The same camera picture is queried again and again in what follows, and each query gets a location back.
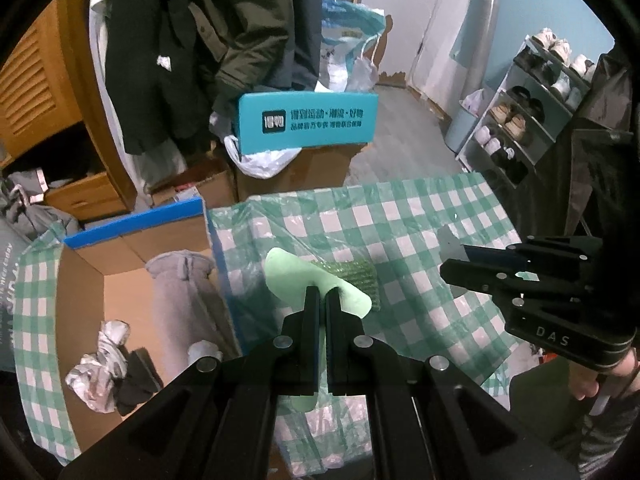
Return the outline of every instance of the wooden drawer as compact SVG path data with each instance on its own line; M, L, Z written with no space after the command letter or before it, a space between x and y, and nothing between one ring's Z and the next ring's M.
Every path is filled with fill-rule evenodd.
M45 195L45 202L78 220L91 220L127 211L105 171L60 189L52 189Z

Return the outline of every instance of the white shirt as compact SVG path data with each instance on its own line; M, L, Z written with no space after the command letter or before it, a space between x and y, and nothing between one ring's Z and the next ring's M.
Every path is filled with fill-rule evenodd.
M89 43L94 61L95 76L98 81L100 98L107 116L111 137L113 137L122 165L136 186L138 193L150 204L149 188L165 178L186 171L187 165L184 157L171 139L142 155L130 155L125 152L120 121L105 85L105 60L109 39L107 19L110 12L110 0L89 0Z

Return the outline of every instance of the louvered cabinet door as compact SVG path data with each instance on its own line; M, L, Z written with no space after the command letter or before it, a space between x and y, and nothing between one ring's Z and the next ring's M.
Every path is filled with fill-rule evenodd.
M0 70L0 137L11 158L82 120L66 74L53 0Z

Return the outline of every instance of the blue tape edge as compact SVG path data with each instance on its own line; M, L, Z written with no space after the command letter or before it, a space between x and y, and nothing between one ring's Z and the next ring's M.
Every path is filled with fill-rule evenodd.
M79 249L98 244L112 238L142 231L168 222L184 220L202 215L204 203L200 197L175 202L156 209L126 215L112 222L103 224L87 231L79 232L65 238L65 244L71 249Z

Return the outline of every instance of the olive green jacket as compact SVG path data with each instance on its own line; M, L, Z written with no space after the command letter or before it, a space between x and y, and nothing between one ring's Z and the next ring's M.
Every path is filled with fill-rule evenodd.
M224 113L243 93L263 84L284 54L291 0L194 0L198 33L211 54L201 76L214 110Z

